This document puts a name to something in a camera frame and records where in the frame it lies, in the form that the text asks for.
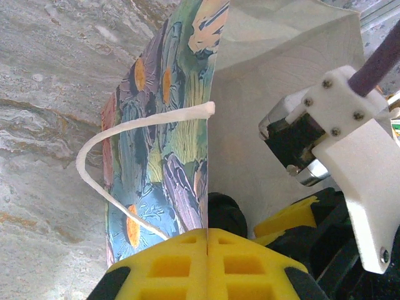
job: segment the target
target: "marble surface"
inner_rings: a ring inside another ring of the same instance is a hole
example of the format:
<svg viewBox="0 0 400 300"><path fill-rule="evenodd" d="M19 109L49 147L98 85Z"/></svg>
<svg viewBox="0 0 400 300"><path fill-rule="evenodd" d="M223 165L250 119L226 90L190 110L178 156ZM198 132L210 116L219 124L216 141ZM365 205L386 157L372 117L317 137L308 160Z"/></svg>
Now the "marble surface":
<svg viewBox="0 0 400 300"><path fill-rule="evenodd" d="M85 299L104 274L104 203L74 159L178 2L0 1L0 299ZM374 1L326 2L363 10ZM366 55L394 21L364 35ZM399 68L391 78L387 93ZM102 182L100 150L88 169Z"/></svg>

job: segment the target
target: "white cord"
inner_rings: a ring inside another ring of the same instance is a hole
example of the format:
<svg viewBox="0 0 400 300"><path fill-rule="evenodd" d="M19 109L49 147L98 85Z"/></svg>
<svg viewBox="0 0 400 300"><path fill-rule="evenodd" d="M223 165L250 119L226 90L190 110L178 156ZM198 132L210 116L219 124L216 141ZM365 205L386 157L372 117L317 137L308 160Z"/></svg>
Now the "white cord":
<svg viewBox="0 0 400 300"><path fill-rule="evenodd" d="M176 109L169 112L164 112L162 114L153 114L149 117L144 117L128 122L121 123L115 127L102 131L92 137L85 145L83 145L82 149L79 151L76 157L76 169L82 179L88 183L93 189L95 189L100 195L106 198L107 201L114 204L117 208L119 208L127 217L131 218L135 223L139 224L143 228L146 228L148 231L151 231L154 234L157 234L163 240L169 239L169 236L162 232L157 227L153 226L149 222L141 219L137 215L130 212L125 206L123 206L120 202L115 200L105 189L103 189L86 171L86 156L88 152L92 149L92 147L101 142L103 139L107 139L115 134L122 133L124 131L132 130L135 128L157 125L157 124L165 124L172 122L180 122L187 121L193 119L208 119L215 112L215 104L213 102L207 102L204 104L200 104L197 106Z"/></svg>

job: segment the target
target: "white plastic mount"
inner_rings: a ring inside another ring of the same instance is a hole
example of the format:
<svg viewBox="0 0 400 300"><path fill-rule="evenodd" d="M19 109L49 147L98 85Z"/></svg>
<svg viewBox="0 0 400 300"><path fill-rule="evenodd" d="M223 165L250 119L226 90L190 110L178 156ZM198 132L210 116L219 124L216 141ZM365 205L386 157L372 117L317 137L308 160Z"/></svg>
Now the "white plastic mount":
<svg viewBox="0 0 400 300"><path fill-rule="evenodd" d="M347 84L354 73L349 66L326 73L301 105L327 132L312 153L344 193L362 266L383 274L400 225L400 147L374 119L386 100L354 93Z"/></svg>

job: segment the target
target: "gift bag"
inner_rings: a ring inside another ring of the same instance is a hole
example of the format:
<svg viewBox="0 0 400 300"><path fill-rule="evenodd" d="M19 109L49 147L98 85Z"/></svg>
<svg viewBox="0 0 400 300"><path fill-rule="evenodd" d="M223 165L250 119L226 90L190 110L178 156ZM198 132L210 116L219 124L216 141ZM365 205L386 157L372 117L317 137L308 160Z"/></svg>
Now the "gift bag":
<svg viewBox="0 0 400 300"><path fill-rule="evenodd" d="M238 201L252 229L271 201L284 206L298 188L258 139L258 122L283 95L362 63L354 12L317 0L183 0L107 102L102 128L210 99L216 115L209 130L205 120L172 122L105 140L104 185L176 236L207 227L209 178L212 191ZM162 241L111 204L106 235L109 265Z"/></svg>

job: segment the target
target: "purple rod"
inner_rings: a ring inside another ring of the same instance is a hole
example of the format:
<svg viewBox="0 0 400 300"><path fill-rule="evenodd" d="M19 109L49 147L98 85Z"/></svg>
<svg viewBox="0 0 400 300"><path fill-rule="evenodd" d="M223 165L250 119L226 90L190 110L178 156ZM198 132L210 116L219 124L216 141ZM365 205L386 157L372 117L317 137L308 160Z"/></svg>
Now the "purple rod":
<svg viewBox="0 0 400 300"><path fill-rule="evenodd" d="M367 62L350 79L350 88L361 97L367 96L400 60L400 21Z"/></svg>

